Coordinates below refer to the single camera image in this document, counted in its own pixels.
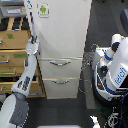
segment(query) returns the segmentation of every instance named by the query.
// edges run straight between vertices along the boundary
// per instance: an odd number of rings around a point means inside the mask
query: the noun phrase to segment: drawer
[[[79,77],[82,59],[39,60],[42,78]]]
[[[24,67],[0,67],[0,77],[20,76],[24,72]],[[35,75],[39,75],[38,68],[36,68]]]
[[[0,67],[24,66],[26,58],[26,50],[0,50]]]
[[[11,87],[14,82],[0,82],[0,93],[11,93]],[[40,87],[39,77],[36,81],[32,81],[29,95],[41,95],[42,90]]]
[[[21,30],[23,18],[20,20],[19,30],[12,31],[14,18],[10,18],[6,31],[0,31],[0,49],[23,49],[30,38],[29,30]]]
[[[47,99],[77,98],[79,79],[44,79]]]

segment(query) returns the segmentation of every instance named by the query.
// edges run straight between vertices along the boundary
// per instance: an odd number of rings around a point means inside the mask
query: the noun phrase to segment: drawer handle
[[[66,83],[69,82],[69,80],[65,80],[65,81],[52,81],[52,82],[54,82],[56,84],[66,84]]]
[[[6,60],[6,61],[0,61],[0,64],[2,64],[2,63],[8,63],[8,62],[9,62],[9,59]]]
[[[11,90],[4,90],[4,91],[3,91],[3,88],[4,88],[4,87],[5,87],[5,86],[2,86],[2,87],[1,87],[1,92],[11,92]]]
[[[5,73],[0,73],[0,75],[15,75],[16,71],[14,72],[5,72]]]
[[[64,62],[64,63],[62,63],[62,64],[58,64],[58,63],[56,63],[56,62],[54,62],[54,61],[50,61],[50,63],[51,63],[51,64],[54,64],[54,65],[57,65],[57,66],[64,66],[64,65],[66,65],[66,64],[71,63],[71,61],[67,61],[67,62]]]

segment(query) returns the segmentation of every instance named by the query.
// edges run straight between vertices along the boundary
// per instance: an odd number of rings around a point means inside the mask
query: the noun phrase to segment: blue label
[[[120,68],[120,72],[119,72],[119,74],[117,74],[117,78],[114,79],[115,82],[116,82],[118,85],[119,85],[119,84],[122,82],[122,80],[124,79],[126,72],[127,72],[127,71],[126,71],[124,68]]]

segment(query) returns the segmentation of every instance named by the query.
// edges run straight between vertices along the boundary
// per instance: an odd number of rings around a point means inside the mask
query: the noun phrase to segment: robot body
[[[113,100],[117,101],[117,99],[123,97],[126,90],[128,90],[128,87],[123,84],[124,81],[127,81],[126,78],[128,74],[127,48],[128,38],[115,34],[112,37],[111,47],[107,48],[107,50],[106,48],[96,49],[95,54],[97,54],[97,50],[100,49],[98,57],[100,60],[98,63],[93,62],[93,69],[95,67],[94,91],[103,102],[107,101],[111,103]]]

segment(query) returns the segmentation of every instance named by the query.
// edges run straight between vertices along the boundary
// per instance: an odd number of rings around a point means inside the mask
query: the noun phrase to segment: white cabinet
[[[32,12],[40,41],[38,60],[47,98],[76,98],[92,0],[24,2],[30,29]],[[68,78],[73,80],[63,86],[51,82]]]

